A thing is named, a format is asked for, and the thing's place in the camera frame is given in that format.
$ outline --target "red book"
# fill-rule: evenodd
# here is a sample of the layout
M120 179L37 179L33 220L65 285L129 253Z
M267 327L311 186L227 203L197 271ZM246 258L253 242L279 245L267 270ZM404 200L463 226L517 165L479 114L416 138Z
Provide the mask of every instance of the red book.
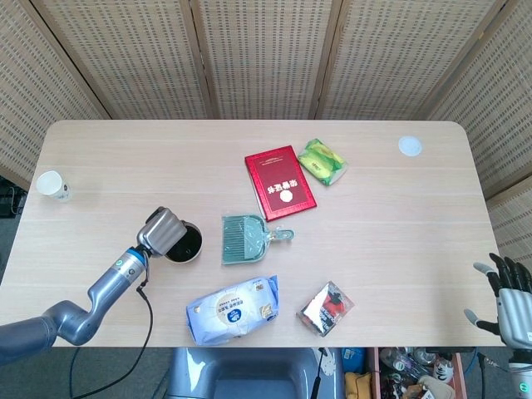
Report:
M244 160L267 221L316 206L291 145Z

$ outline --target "wicker panel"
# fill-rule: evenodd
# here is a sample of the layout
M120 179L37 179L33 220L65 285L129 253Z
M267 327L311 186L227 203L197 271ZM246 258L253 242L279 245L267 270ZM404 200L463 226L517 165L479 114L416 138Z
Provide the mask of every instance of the wicker panel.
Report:
M411 119L494 0L353 0L323 119Z
M532 166L531 109L532 2L524 0L481 48L431 119L464 126L482 189L490 195L502 180Z
M532 177L487 204L500 253L532 268Z
M115 118L206 117L178 1L35 3Z
M103 119L18 0L0 2L0 167L27 188L50 124Z
M308 117L331 3L200 2L222 118Z

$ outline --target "green dustpan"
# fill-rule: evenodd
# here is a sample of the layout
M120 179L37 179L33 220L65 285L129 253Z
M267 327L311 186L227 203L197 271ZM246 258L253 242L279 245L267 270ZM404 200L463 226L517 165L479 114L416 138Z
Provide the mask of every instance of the green dustpan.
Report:
M223 264L257 262L276 239L292 239L292 230L268 230L266 222L256 214L224 216Z

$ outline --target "floor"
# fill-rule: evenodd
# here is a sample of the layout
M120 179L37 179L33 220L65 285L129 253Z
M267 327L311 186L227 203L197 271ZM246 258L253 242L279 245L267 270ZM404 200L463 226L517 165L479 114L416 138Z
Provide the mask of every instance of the floor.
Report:
M17 227L18 218L0 219L0 279L3 276ZM129 370L138 351L137 348L82 347L72 376L74 395L88 392L120 377ZM483 347L480 351L501 366L507 367L511 353L505 347ZM38 356L0 367L0 398L68 398L68 371L73 354L73 348L57 347ZM147 349L138 367L127 379L92 398L162 398L166 384L166 379L163 380L163 378L170 365L170 355L169 348ZM470 353L462 355L464 369L470 363L471 358ZM161 381L161 388L155 394ZM465 378L465 383L468 397L480 399L480 369L476 360L471 372ZM514 397L511 390L512 386L507 374L486 366L485 399Z

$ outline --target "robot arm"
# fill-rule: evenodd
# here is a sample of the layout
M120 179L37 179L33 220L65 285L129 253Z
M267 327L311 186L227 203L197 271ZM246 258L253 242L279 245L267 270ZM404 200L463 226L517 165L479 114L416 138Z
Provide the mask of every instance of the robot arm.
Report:
M149 258L165 255L186 233L167 208L159 207L137 234L138 245L127 249L87 291L91 310L62 301L41 317L0 327L0 366L51 347L57 336L73 345L87 343L109 308L146 271Z
M510 372L517 397L532 399L532 276L528 269L510 258L490 254L498 273L486 264L474 267L490 282L497 302L497 323L480 320L465 309L469 321L483 330L500 336L514 350Z

